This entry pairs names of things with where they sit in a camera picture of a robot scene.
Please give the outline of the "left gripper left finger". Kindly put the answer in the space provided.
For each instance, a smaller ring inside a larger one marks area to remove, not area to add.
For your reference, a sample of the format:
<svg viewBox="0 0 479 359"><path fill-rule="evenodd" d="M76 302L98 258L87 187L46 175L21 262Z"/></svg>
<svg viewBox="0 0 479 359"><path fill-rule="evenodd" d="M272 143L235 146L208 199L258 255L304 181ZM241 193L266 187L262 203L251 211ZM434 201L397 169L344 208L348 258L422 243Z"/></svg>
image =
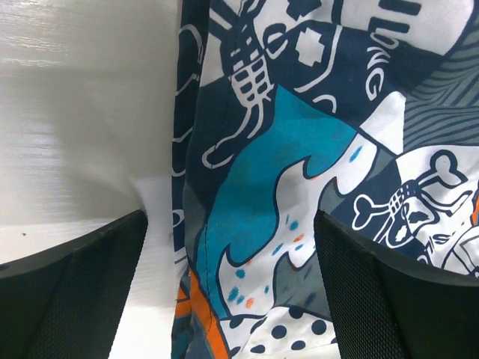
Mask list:
<svg viewBox="0 0 479 359"><path fill-rule="evenodd" d="M1 357L107 358L147 226L136 210L1 265Z"/></svg>

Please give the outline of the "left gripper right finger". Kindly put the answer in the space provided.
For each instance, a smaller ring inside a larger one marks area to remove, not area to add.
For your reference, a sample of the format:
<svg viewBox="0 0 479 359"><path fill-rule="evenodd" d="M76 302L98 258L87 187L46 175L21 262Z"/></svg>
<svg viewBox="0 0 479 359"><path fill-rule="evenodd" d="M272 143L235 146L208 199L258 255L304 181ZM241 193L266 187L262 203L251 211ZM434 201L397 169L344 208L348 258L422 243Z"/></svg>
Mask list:
<svg viewBox="0 0 479 359"><path fill-rule="evenodd" d="M342 358L478 357L478 279L405 257L323 211L314 238Z"/></svg>

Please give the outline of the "colourful patterned shorts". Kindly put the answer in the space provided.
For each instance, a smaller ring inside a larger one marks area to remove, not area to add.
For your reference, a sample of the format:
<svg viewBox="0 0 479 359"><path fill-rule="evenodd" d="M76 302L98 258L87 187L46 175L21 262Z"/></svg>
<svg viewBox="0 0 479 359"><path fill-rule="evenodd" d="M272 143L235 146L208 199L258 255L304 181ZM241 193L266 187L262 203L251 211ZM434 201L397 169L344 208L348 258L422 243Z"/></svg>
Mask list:
<svg viewBox="0 0 479 359"><path fill-rule="evenodd" d="M476 1L184 1L173 358L336 341L318 211L478 275Z"/></svg>

